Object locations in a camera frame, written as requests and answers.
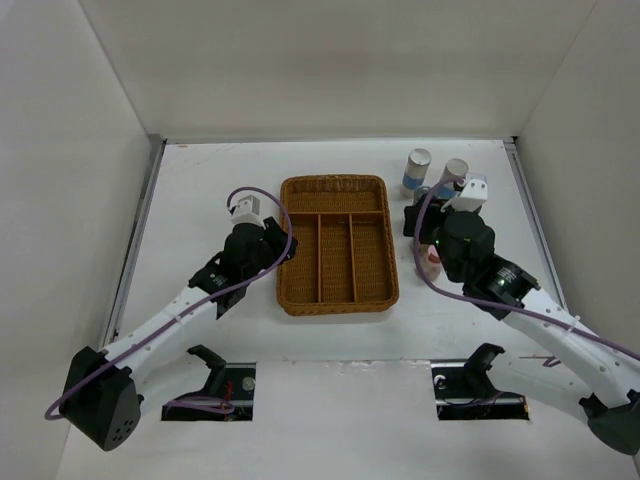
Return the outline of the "pink-lid condiment bottle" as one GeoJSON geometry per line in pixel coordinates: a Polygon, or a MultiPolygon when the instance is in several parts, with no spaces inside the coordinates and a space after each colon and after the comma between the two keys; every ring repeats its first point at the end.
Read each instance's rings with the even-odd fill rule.
{"type": "Polygon", "coordinates": [[[421,245],[419,247],[420,265],[426,276],[435,282],[442,272],[441,259],[434,245],[421,245]]]}

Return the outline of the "blue-label beige-lid shaker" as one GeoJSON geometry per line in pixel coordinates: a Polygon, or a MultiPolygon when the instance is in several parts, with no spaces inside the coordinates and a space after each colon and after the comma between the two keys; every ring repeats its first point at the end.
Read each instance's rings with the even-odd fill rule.
{"type": "Polygon", "coordinates": [[[457,181],[464,179],[469,171],[469,165],[460,158],[451,158],[447,161],[442,171],[440,182],[442,183],[439,193],[442,196],[451,196],[458,186],[457,181]]]}

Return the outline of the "blue-label silver-lid shaker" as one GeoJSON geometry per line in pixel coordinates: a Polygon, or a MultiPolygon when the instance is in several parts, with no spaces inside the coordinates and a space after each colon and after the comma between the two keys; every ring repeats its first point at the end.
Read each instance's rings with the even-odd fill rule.
{"type": "Polygon", "coordinates": [[[403,196],[411,198],[414,192],[424,184],[431,162],[432,155],[426,149],[416,148],[409,153],[401,182],[403,196]]]}

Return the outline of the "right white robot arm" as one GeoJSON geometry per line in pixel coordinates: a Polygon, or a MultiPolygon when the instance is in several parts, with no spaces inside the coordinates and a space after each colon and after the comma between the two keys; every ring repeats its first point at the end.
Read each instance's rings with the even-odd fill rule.
{"type": "Polygon", "coordinates": [[[584,327],[539,282],[495,252],[495,232],[478,211],[443,200],[404,209],[403,234],[435,247],[447,278],[462,286],[443,296],[471,304],[519,331],[550,357],[516,357],[484,343],[466,360],[462,377],[473,400],[518,393],[584,423],[611,449],[639,452],[639,356],[584,327]]]}

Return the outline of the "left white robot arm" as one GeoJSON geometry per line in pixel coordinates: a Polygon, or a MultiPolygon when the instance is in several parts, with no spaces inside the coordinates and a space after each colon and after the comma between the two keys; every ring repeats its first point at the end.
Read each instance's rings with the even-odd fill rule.
{"type": "Polygon", "coordinates": [[[222,251],[176,298],[129,335],[72,359],[58,411],[104,451],[118,448],[142,416],[179,406],[226,414],[233,405],[206,405],[224,387],[225,361],[204,346],[205,335],[245,296],[248,286],[293,258],[290,227],[268,217],[239,223],[222,251]]]}

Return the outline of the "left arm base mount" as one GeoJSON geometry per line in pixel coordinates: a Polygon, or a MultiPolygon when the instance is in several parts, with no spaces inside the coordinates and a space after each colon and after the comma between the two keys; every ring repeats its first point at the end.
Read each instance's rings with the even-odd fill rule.
{"type": "Polygon", "coordinates": [[[255,363],[228,363],[198,345],[188,350],[189,359],[199,358],[209,373],[199,390],[187,391],[175,403],[194,403],[202,409],[163,406],[163,422],[243,422],[252,421],[256,390],[255,363]]]}

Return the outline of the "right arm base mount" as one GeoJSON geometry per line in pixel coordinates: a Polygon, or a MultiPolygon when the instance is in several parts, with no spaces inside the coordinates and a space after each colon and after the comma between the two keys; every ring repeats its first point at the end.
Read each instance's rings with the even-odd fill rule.
{"type": "Polygon", "coordinates": [[[436,414],[441,421],[529,420],[524,396],[496,389],[487,372],[502,347],[482,344],[466,360],[430,363],[436,414]]]}

